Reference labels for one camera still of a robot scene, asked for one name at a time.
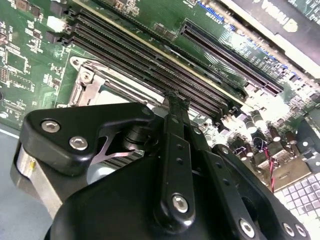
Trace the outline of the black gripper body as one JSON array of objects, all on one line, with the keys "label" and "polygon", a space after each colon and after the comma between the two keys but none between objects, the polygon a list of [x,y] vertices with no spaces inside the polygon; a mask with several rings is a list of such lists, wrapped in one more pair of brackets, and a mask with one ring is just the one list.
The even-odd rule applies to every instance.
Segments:
[{"label": "black gripper body", "polygon": [[155,220],[159,160],[139,159],[70,196],[58,210],[48,240],[234,240],[208,178],[194,175],[195,222],[170,234]]}]

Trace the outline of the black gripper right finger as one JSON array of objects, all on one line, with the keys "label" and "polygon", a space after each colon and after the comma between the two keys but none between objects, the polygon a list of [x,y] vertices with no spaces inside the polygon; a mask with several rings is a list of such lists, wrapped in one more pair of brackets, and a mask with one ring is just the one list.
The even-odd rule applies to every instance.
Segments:
[{"label": "black gripper right finger", "polygon": [[307,229],[223,144],[210,149],[204,134],[190,123],[189,102],[180,102],[196,163],[213,189],[222,237],[226,240],[309,240]]}]

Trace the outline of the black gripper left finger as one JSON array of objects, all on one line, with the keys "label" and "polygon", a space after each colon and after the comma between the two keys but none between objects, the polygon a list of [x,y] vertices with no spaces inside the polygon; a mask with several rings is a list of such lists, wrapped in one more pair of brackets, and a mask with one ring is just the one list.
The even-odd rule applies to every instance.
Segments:
[{"label": "black gripper left finger", "polygon": [[181,101],[166,97],[165,116],[139,102],[42,109],[23,120],[19,157],[41,171],[29,176],[54,217],[86,185],[91,165],[142,150],[159,161],[153,211],[165,227],[188,227],[195,219],[190,144],[185,140]]}]

